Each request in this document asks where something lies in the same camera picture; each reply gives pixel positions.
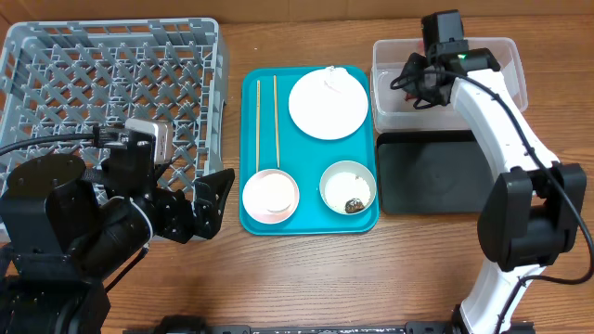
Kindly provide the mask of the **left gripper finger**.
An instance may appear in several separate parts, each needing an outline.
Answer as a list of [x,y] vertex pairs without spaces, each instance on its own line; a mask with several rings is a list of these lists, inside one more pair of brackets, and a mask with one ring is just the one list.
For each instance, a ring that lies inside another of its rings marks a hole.
[[210,173],[194,181],[194,235],[212,239],[223,222],[226,200],[235,180],[231,168]]
[[194,227],[192,223],[166,224],[160,231],[160,236],[180,244],[186,244],[194,236]]

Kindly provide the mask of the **grey bowl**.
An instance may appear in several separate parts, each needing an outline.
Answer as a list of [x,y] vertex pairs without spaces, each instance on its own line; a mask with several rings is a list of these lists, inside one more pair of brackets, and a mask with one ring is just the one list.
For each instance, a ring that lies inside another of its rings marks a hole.
[[372,172],[356,161],[338,161],[322,174],[319,193],[328,208],[342,215],[364,212],[374,202],[377,184]]

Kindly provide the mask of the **brown food scrap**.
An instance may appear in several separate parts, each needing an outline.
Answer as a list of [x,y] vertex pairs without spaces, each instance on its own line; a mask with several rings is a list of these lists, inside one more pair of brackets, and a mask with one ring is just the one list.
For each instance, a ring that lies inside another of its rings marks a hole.
[[366,205],[363,203],[361,199],[353,198],[349,199],[345,202],[344,211],[347,214],[354,214],[357,212],[362,212],[366,208]]

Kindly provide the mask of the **white tissue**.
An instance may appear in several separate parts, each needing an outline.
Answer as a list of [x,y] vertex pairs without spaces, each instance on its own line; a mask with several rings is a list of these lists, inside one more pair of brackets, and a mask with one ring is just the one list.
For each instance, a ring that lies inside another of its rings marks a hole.
[[350,90],[353,77],[343,67],[330,66],[323,70],[322,81],[327,88],[344,93]]

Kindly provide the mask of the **pile of white rice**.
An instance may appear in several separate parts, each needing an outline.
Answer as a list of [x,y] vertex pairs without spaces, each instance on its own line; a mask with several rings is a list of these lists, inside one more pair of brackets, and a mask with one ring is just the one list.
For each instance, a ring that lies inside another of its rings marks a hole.
[[367,206],[371,200],[371,191],[361,176],[341,172],[334,174],[326,183],[324,198],[335,212],[346,213],[344,205],[347,200],[358,198]]

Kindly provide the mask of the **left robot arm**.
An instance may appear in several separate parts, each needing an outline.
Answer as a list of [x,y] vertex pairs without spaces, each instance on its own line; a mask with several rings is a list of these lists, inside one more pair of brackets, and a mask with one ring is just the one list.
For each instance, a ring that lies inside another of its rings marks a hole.
[[100,170],[66,154],[25,162],[1,198],[4,257],[18,271],[1,283],[2,332],[100,332],[110,311],[105,279],[138,263],[155,236],[213,238],[234,179],[231,169],[204,176],[189,201],[157,186],[148,153],[111,153]]

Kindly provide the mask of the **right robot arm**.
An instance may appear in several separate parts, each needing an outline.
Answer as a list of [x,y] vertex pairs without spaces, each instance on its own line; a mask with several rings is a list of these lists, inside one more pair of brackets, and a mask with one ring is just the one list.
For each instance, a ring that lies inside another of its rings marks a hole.
[[494,179],[477,223],[485,259],[470,295],[456,306],[448,333],[511,333],[511,316],[536,280],[578,285],[579,278],[545,275],[582,233],[587,176],[563,164],[517,110],[500,66],[486,48],[425,57],[413,53],[391,89],[414,96],[417,109],[451,105],[470,126]]

